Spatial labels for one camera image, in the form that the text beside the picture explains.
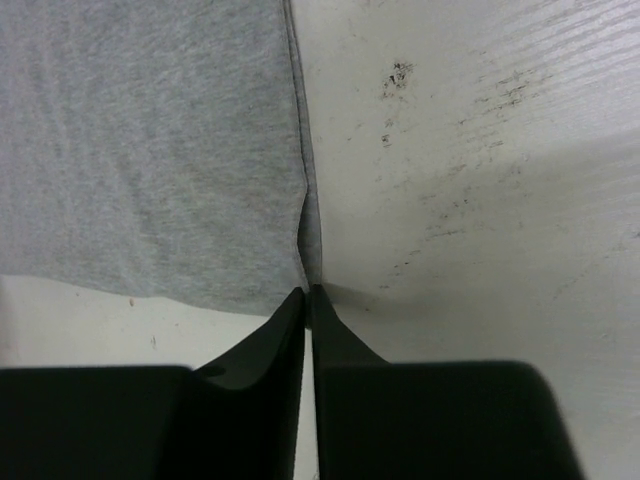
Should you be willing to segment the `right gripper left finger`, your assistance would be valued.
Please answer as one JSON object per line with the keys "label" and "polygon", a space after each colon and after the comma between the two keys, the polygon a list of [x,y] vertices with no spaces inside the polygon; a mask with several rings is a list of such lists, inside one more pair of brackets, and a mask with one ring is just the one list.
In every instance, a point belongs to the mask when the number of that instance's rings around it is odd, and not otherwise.
{"label": "right gripper left finger", "polygon": [[5,479],[289,479],[305,298],[218,358],[1,373]]}

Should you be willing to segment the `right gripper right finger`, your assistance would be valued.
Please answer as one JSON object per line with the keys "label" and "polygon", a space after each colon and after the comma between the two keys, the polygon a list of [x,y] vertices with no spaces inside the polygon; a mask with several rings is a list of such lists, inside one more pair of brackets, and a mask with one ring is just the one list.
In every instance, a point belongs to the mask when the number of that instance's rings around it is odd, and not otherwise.
{"label": "right gripper right finger", "polygon": [[310,292],[324,479],[580,479],[552,390],[517,361],[391,363]]}

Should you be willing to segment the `grey tank top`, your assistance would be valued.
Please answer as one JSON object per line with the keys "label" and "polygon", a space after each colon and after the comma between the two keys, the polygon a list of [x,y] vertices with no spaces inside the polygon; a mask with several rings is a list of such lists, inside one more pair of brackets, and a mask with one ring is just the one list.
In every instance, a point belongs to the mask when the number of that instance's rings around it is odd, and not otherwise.
{"label": "grey tank top", "polygon": [[5,1],[1,271],[267,316],[319,264],[286,1]]}

